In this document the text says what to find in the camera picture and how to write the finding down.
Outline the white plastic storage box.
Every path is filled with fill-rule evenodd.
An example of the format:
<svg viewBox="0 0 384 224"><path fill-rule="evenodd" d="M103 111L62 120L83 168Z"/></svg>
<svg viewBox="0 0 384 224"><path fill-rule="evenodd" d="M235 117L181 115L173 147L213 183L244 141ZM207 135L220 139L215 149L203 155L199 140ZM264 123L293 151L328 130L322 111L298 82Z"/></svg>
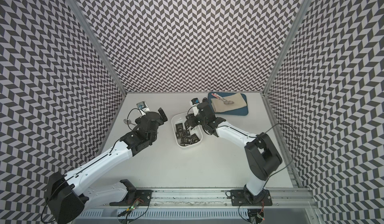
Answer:
<svg viewBox="0 0 384 224"><path fill-rule="evenodd" d="M174 131L174 137L175 137L177 146L182 148L182 149L190 149L192 147L196 147L197 145L199 145L199 144L201 144L203 142L202 128L200 126L196 126L194 128L191 128L190 125L187 122L186 115L187 115L187 113L177 114L177 115L173 116L172 119L171 119L173 131ZM190 131L191 135L196 134L200 138L200 141L198 143L196 143L196 144L191 144L190 146L182 147L180 145L180 140L181 139L177 139L177 137L176 137L176 127L175 127L175 124L177 124L177 123L183 123L185 131Z"/></svg>

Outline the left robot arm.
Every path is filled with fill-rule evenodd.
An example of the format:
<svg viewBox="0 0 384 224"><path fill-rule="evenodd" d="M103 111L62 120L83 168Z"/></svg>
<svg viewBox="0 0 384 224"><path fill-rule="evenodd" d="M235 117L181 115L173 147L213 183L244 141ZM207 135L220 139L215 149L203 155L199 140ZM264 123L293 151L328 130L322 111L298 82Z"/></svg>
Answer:
<svg viewBox="0 0 384 224"><path fill-rule="evenodd" d="M136 126L119 138L113 146L86 164L62 175L56 172L49 176L45 198L45 209L49 209L58 224L68 224L83 211L104 204L119 206L134 203L136 188L128 180L92 188L92 184L118 164L133 158L151 146L158 135L159 126L168 118L163 109L152 112L140 111Z"/></svg>

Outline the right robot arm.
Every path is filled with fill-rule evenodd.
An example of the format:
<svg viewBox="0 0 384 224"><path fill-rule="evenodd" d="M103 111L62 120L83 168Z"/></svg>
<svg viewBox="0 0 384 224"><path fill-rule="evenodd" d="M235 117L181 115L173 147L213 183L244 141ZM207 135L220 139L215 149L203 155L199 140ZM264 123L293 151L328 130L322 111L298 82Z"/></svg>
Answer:
<svg viewBox="0 0 384 224"><path fill-rule="evenodd" d="M228 140L245 150L252 175L244 186L244 198L251 205L263 202L268 195L265 185L283 162L269 135L265 132L252 134L233 126L226 119L217 117L208 102L200 103L194 99L191 110L193 112L186 115L191 127L201 126L206 134Z"/></svg>

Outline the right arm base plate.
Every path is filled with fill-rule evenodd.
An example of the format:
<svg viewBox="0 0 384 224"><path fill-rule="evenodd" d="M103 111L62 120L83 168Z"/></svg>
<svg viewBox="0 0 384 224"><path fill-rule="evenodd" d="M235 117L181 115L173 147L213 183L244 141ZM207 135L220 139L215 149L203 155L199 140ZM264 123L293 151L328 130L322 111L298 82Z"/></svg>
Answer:
<svg viewBox="0 0 384 224"><path fill-rule="evenodd" d="M253 195L247 190L230 190L232 206L265 206L273 205L270 192L263 189L258 195Z"/></svg>

